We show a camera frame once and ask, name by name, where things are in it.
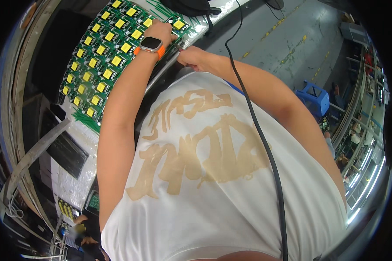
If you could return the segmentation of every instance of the printed graphic on shirt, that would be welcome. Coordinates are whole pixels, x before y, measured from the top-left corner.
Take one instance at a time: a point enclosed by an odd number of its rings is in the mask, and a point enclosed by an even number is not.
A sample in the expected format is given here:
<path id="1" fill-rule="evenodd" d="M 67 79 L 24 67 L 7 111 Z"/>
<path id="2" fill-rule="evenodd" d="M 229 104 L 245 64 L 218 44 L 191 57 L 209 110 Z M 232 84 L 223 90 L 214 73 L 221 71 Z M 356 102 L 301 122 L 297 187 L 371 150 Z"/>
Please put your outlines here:
<path id="1" fill-rule="evenodd" d="M 231 127 L 245 137 L 237 155 L 232 142 Z M 218 131 L 221 131 L 222 148 Z M 201 164 L 196 155 L 196 147 L 205 137 L 210 141 L 209 157 Z M 199 188 L 203 182 L 222 183 L 240 177 L 250 180 L 254 171 L 269 166 L 266 150 L 254 124 L 252 126 L 245 124 L 233 114 L 221 115 L 218 123 L 205 127 L 193 137 L 190 137 L 190 134 L 185 138 L 180 137 L 178 152 L 176 147 L 169 143 L 162 147 L 153 144 L 139 154 L 140 158 L 144 159 L 140 174 L 135 186 L 126 189 L 133 201 L 145 195 L 158 198 L 152 189 L 152 183 L 155 170 L 164 154 L 167 154 L 167 158 L 158 178 L 168 182 L 167 193 L 171 195 L 180 194 L 183 173 L 189 180 L 200 180 L 197 185 Z M 206 171 L 205 175 L 202 175 L 202 166 Z"/>
<path id="2" fill-rule="evenodd" d="M 190 99 L 192 94 L 199 95 L 200 97 Z M 176 109 L 176 113 L 178 115 L 183 115 L 185 118 L 191 119 L 196 115 L 197 112 L 204 112 L 206 110 L 215 109 L 222 106 L 232 107 L 231 97 L 229 94 L 218 94 L 216 96 L 219 99 L 214 99 L 214 94 L 211 91 L 208 91 L 206 89 L 200 89 L 195 91 L 187 91 L 184 94 L 184 96 L 175 98 L 171 102 L 171 104 L 170 104 L 171 100 L 167 100 L 166 102 L 158 106 L 154 110 L 154 113 L 152 113 L 150 123 L 148 124 L 148 126 L 150 126 L 153 123 L 152 130 L 151 130 L 152 135 L 143 136 L 142 138 L 147 140 L 155 140 L 158 138 L 157 125 L 159 121 L 158 116 L 160 113 L 161 113 L 162 131 L 167 133 L 166 119 L 167 119 L 168 128 L 170 129 L 171 128 L 170 114 L 174 109 Z M 184 112 L 184 106 L 192 105 L 192 104 L 193 104 L 192 109 L 190 111 Z"/>

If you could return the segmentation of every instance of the watch face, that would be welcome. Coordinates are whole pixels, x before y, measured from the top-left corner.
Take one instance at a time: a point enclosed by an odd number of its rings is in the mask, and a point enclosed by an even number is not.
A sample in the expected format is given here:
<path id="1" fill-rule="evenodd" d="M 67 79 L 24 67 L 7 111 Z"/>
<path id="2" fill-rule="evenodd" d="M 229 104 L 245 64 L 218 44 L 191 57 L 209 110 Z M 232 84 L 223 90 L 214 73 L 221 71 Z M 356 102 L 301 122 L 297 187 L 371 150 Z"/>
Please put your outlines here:
<path id="1" fill-rule="evenodd" d="M 141 46 L 149 48 L 149 49 L 157 49 L 157 47 L 161 44 L 161 40 L 153 37 L 145 37 L 142 42 Z"/>

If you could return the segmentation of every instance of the blue plastic stool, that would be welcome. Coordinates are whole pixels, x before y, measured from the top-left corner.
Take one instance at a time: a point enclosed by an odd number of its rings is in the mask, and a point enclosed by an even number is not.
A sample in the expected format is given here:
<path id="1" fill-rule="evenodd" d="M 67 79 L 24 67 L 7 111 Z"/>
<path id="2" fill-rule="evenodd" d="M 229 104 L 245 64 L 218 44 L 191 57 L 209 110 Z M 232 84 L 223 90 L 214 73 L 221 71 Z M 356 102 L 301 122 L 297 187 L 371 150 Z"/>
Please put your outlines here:
<path id="1" fill-rule="evenodd" d="M 328 93 L 313 83 L 306 80 L 304 82 L 306 82 L 305 88 L 302 91 L 296 90 L 296 96 L 313 115 L 318 117 L 324 116 L 329 108 Z"/>

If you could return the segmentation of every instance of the black bag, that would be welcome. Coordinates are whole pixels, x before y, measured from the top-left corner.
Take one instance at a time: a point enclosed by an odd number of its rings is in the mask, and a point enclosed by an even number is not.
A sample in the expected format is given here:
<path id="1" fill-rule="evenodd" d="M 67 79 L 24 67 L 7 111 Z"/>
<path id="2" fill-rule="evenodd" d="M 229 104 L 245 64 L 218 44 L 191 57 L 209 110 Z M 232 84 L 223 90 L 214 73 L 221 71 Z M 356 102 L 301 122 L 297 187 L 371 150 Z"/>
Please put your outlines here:
<path id="1" fill-rule="evenodd" d="M 160 0 L 160 2 L 174 12 L 189 17 L 205 15 L 209 24 L 209 30 L 213 26 L 209 15 L 218 15 L 221 13 L 220 8 L 210 7 L 208 0 Z"/>

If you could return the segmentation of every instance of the factory floor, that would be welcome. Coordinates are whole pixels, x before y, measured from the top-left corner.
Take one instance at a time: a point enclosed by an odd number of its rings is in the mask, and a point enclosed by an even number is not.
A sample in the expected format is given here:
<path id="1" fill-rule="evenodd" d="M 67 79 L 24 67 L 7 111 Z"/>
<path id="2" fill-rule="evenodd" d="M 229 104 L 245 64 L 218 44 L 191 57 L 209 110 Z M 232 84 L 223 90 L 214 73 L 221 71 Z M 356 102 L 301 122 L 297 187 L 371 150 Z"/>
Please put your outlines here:
<path id="1" fill-rule="evenodd" d="M 285 0 L 284 4 L 283 20 L 277 19 L 283 18 L 279 10 L 273 9 L 275 18 L 262 1 L 254 0 L 244 7 L 244 12 L 249 13 L 228 44 L 234 59 L 271 72 L 292 90 L 302 89 L 303 81 L 307 80 L 329 91 L 331 83 L 326 82 L 343 46 L 339 30 L 341 12 L 317 0 Z M 240 14 L 233 13 L 232 25 L 227 30 L 208 36 L 209 45 L 203 46 L 206 39 L 196 45 L 228 56 L 225 41 L 234 34 L 240 21 Z M 344 60 L 343 57 L 338 66 L 340 76 L 336 78 L 342 78 L 341 71 L 348 70 Z"/>

